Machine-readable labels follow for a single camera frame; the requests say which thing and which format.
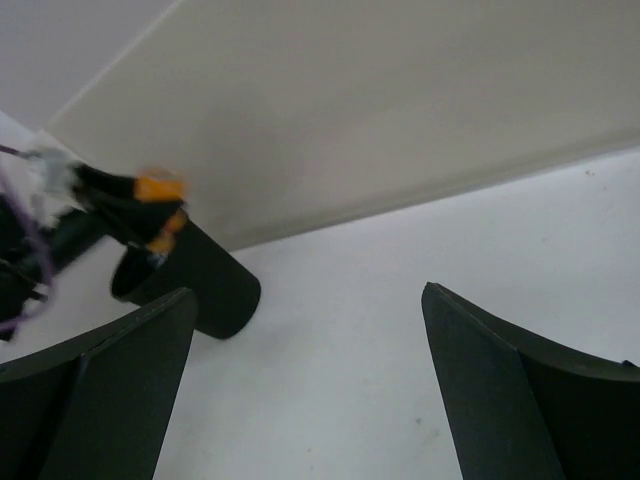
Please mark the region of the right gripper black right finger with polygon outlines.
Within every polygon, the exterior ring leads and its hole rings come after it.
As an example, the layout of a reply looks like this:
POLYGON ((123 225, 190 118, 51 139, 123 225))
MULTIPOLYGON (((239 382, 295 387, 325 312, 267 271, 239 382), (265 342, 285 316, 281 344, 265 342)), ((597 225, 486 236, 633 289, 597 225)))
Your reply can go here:
POLYGON ((463 478, 638 478, 637 365, 546 339, 436 283, 421 303, 463 478))

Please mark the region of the orange plastic bottle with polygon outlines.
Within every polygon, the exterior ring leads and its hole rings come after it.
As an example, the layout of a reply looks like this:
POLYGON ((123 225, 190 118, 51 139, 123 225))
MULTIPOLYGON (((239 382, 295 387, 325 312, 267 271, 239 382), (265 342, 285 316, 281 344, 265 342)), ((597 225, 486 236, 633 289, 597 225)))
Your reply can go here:
MULTIPOLYGON (((182 200, 186 210, 186 193, 187 186, 184 178, 170 170, 159 167, 148 168, 142 170, 135 179, 134 198, 140 202, 182 200)), ((173 250, 176 236, 180 232, 173 237, 171 248, 146 249, 154 254, 168 254, 173 250)))

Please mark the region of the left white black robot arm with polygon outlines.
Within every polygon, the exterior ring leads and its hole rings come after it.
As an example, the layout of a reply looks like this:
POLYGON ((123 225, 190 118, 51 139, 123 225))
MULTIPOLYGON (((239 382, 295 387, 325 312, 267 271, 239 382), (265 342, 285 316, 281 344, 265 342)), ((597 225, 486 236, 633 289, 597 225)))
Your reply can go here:
POLYGON ((41 314, 59 273, 105 237, 146 256, 166 256, 187 223, 186 183, 163 169, 136 176, 106 173, 74 162, 62 191, 74 206, 50 225, 38 222, 15 195, 1 193, 1 338, 41 314))

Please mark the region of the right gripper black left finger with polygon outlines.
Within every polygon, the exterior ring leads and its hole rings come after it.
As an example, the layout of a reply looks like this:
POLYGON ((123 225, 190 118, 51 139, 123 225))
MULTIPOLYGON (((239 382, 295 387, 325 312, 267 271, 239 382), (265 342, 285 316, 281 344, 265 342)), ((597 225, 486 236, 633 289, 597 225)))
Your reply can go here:
POLYGON ((196 319, 181 288, 3 363, 2 478, 152 478, 196 319))

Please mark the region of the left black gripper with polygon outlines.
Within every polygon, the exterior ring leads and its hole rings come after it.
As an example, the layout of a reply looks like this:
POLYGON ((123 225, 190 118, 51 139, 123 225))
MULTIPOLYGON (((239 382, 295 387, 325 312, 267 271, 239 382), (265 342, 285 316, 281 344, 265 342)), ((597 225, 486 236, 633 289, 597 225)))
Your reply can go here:
POLYGON ((72 193, 95 214, 120 243, 136 248, 171 248, 173 237, 188 222, 182 200, 140 202, 134 198, 135 179, 87 164, 73 164, 72 193))

